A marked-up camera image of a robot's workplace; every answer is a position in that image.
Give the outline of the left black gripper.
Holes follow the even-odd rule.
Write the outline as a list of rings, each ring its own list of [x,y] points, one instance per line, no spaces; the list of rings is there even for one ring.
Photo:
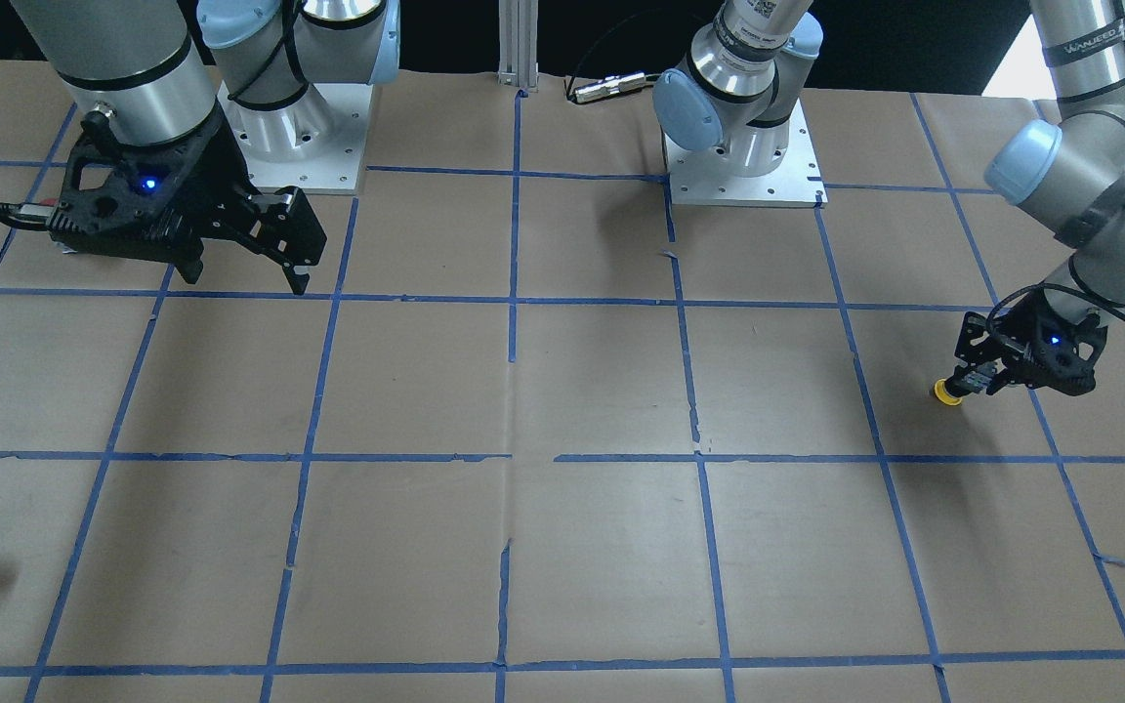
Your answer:
[[[982,366],[982,390],[1009,386],[1048,388],[1068,396],[1094,391],[1108,328],[1097,312],[1071,323],[1051,308],[1045,292],[1027,292],[1005,314],[968,310],[954,355],[957,366]]]

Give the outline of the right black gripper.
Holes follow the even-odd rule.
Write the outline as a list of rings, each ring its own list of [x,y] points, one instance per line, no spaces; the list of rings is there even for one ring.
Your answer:
[[[204,240],[235,241],[281,267],[296,297],[307,292],[326,232],[302,188],[255,193],[219,106],[160,145],[122,143],[107,103],[80,126],[58,199],[0,202],[0,223],[48,232],[76,253],[170,264],[188,285],[202,273]]]

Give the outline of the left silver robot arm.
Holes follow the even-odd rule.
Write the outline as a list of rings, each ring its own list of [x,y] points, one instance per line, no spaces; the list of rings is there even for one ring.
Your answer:
[[[820,54],[808,1],[727,1],[662,71],[652,108],[665,145],[716,159],[723,184],[768,175]],[[1040,283],[969,312],[957,366],[933,393],[956,405],[1008,386],[1092,393],[1113,321],[1125,323],[1125,1],[1032,1],[1060,120],[1032,120],[986,183],[1071,250]]]

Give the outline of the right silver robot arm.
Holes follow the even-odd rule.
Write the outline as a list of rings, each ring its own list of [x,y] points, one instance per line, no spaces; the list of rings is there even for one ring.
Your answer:
[[[4,226],[76,253],[148,260],[187,283],[232,241],[307,292],[326,246],[309,188],[353,193],[376,85],[400,67],[397,1],[18,1],[75,99],[80,135],[51,204]]]

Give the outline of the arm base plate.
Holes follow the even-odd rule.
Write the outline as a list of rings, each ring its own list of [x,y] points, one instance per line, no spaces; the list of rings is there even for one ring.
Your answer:
[[[375,85],[313,84],[297,103],[272,111],[231,102],[224,83],[218,97],[259,190],[298,186],[308,193],[358,193]]]
[[[786,123],[742,126],[722,147],[682,148],[665,135],[662,150],[678,205],[816,208],[829,201],[800,100]]]

